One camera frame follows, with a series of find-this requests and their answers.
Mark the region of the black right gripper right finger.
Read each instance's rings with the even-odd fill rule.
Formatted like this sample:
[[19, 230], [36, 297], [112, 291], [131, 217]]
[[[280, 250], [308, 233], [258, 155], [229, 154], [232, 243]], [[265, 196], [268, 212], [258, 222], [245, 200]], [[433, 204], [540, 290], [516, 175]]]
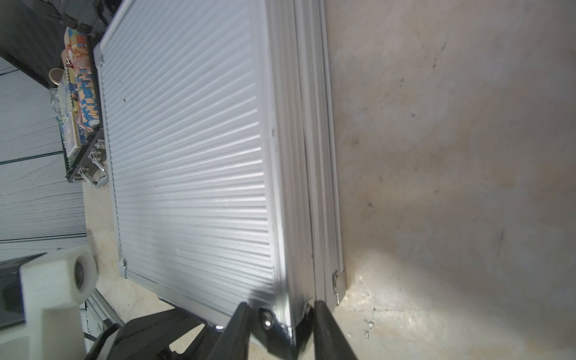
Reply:
[[315, 359], [357, 359], [324, 301], [315, 301], [312, 310]]

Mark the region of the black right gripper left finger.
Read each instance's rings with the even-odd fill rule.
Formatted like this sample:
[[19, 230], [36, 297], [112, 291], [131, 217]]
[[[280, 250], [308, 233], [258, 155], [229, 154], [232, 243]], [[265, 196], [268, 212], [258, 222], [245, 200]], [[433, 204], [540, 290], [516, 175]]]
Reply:
[[251, 336], [251, 308], [246, 302], [238, 305], [222, 335], [214, 344], [207, 359], [248, 359]]

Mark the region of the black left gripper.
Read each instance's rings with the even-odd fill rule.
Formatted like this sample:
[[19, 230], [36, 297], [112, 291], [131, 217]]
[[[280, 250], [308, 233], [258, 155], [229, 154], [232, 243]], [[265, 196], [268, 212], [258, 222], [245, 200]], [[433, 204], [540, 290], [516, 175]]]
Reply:
[[[189, 331], [200, 333], [183, 353], [170, 345]], [[216, 329], [185, 310], [174, 308], [132, 319], [124, 325], [112, 324], [90, 351], [87, 359], [206, 359], [216, 343]]]

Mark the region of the small silver poker case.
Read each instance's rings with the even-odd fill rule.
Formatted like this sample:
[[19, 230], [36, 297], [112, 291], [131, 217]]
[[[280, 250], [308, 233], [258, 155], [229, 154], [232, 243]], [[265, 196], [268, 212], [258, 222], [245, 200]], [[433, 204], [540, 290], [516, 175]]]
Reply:
[[121, 273], [298, 359], [346, 292], [321, 1], [123, 1], [94, 51]]

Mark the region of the black poker case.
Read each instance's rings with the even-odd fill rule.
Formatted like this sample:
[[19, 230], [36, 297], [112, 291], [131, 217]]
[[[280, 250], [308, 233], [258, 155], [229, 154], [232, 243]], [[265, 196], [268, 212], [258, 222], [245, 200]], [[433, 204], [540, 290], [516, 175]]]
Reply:
[[3, 163], [63, 155], [69, 182], [108, 182], [94, 48], [120, 1], [2, 1]]

